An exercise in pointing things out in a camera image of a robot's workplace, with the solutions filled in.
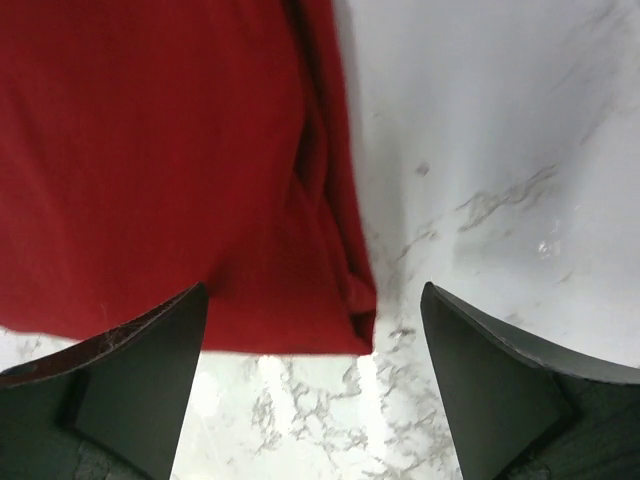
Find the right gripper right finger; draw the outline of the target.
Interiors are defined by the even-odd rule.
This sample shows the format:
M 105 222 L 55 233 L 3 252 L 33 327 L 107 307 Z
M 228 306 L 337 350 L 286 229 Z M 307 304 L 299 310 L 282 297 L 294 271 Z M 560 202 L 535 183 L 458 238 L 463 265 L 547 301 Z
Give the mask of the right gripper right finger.
M 638 369 L 557 345 L 433 283 L 420 308 L 464 478 L 638 478 Z

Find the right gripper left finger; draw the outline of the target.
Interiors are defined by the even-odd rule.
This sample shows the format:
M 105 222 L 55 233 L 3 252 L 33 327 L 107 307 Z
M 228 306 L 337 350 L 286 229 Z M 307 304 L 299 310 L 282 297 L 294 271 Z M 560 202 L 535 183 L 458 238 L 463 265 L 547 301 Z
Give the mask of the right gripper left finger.
M 168 479 L 204 338 L 196 284 L 1 373 L 4 479 Z

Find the dark red t shirt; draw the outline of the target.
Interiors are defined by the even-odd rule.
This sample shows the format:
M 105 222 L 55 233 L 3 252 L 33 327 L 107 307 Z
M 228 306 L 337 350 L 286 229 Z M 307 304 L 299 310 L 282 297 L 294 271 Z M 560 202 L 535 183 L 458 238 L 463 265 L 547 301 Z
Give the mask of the dark red t shirt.
M 196 283 L 207 349 L 373 349 L 332 3 L 3 2 L 2 325 L 85 339 Z

